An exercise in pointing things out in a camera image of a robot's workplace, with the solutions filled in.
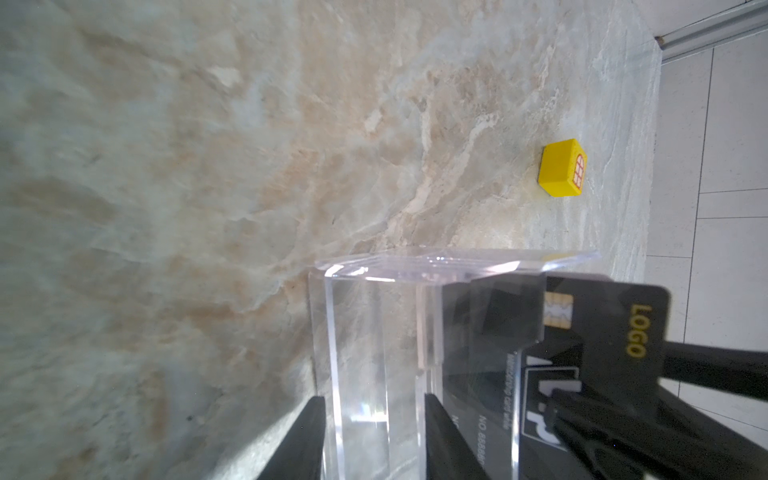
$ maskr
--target block face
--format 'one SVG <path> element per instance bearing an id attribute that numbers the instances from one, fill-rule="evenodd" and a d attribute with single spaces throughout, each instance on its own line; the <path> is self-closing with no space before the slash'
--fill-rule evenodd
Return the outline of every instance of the block face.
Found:
<path id="1" fill-rule="evenodd" d="M 572 138 L 549 144 L 541 156 L 538 183 L 553 197 L 581 195 L 587 155 Z"/>

